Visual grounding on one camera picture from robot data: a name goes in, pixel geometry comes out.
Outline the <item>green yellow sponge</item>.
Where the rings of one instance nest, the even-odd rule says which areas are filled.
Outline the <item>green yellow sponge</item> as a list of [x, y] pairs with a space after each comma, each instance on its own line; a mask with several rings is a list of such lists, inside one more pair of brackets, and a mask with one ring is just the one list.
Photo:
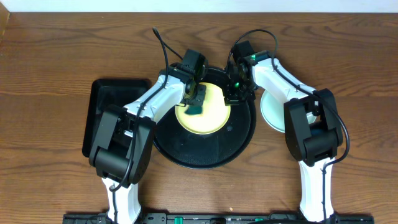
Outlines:
[[202, 106], [193, 106], [193, 105], [189, 105], [188, 108], [185, 110], [185, 114], [187, 115], [199, 115], [202, 114], [203, 112], [203, 108]]

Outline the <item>yellow plate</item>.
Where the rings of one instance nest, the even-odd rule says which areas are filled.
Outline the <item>yellow plate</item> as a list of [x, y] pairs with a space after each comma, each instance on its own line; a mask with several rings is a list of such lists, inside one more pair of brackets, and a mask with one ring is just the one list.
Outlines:
[[177, 121], [191, 133], [211, 134], [221, 129], [229, 119], [231, 107], [224, 103], [223, 91], [215, 84], [201, 82], [206, 86], [203, 112], [199, 115], [187, 115], [188, 106], [175, 106]]

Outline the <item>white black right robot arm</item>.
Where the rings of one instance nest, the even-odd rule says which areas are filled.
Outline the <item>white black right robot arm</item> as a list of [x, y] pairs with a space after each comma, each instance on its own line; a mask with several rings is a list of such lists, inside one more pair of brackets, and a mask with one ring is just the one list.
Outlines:
[[226, 71], [232, 79], [226, 102], [238, 103], [257, 88], [263, 118], [285, 134], [287, 148], [298, 161], [300, 211], [310, 222], [326, 223], [334, 214], [331, 171], [346, 128], [328, 89], [316, 90], [288, 72], [268, 50], [233, 50]]

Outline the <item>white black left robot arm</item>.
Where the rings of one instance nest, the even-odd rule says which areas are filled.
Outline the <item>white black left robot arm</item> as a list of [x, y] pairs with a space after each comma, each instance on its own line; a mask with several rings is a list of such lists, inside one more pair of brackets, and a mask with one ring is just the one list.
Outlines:
[[203, 104], [205, 88], [200, 82], [207, 72], [206, 67], [167, 67], [138, 99], [104, 110], [88, 160], [107, 188], [108, 223], [136, 222], [141, 213], [138, 183], [149, 163], [155, 127], [180, 103]]

